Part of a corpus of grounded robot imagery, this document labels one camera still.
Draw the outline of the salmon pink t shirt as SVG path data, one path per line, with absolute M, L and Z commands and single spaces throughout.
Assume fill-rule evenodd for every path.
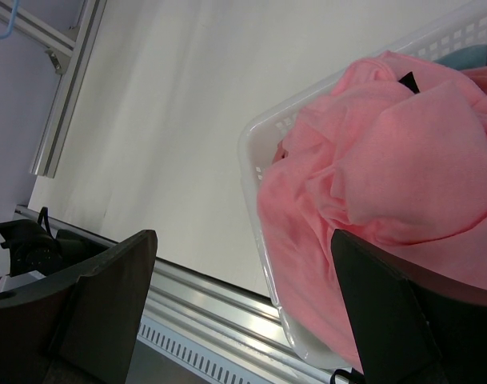
M 487 66 L 464 70 L 468 78 L 470 78 L 485 94 L 487 94 Z

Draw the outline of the white plastic basket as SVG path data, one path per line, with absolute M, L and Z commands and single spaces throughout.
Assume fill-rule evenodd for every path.
M 476 44 L 487 44 L 487 1 L 471 1 L 399 38 L 385 49 L 433 61 Z M 345 362 L 283 309 L 257 215 L 257 192 L 277 144 L 293 127 L 298 111 L 329 92 L 341 75 L 341 71 L 331 74 L 257 116 L 238 139 L 242 192 L 272 305 L 278 311 L 285 339 L 293 352 L 303 362 L 323 370 L 342 368 Z

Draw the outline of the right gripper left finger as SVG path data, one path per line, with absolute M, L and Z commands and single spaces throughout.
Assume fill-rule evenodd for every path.
M 0 383 L 123 383 L 158 248 L 142 230 L 0 293 Z

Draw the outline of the light pink t shirt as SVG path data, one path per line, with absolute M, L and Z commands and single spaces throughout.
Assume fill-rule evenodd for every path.
M 403 54 L 354 62 L 298 114 L 257 212 L 285 311 L 360 368 L 335 230 L 487 290 L 487 94 Z

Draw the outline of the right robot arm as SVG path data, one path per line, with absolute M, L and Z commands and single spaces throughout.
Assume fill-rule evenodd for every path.
M 0 383 L 123 383 L 139 343 L 153 383 L 487 383 L 487 291 L 345 231 L 360 370 L 284 310 L 159 259 L 152 230 L 116 243 L 20 207 L 0 236 L 11 277 L 39 273 L 0 292 Z

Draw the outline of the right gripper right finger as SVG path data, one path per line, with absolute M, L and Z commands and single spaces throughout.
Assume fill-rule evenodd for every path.
M 331 252 L 360 370 L 351 383 L 487 383 L 487 290 L 345 230 Z

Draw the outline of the blue grey t shirt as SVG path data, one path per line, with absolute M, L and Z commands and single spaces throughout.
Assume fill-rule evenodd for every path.
M 455 50 L 435 62 L 454 70 L 471 70 L 487 66 L 487 44 Z

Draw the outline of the front aluminium rail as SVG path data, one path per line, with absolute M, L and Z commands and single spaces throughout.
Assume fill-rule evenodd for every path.
M 294 380 L 308 367 L 289 347 L 270 302 L 160 258 L 143 316 L 268 381 Z

